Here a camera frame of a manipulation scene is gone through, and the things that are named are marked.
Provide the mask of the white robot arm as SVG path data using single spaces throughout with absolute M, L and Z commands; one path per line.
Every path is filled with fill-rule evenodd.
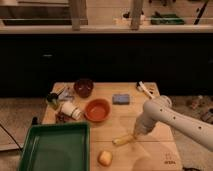
M 175 128 L 213 152 L 213 125 L 174 111 L 171 99 L 164 95 L 143 104 L 143 112 L 136 118 L 133 134 L 147 135 L 153 131 L 157 122 Z

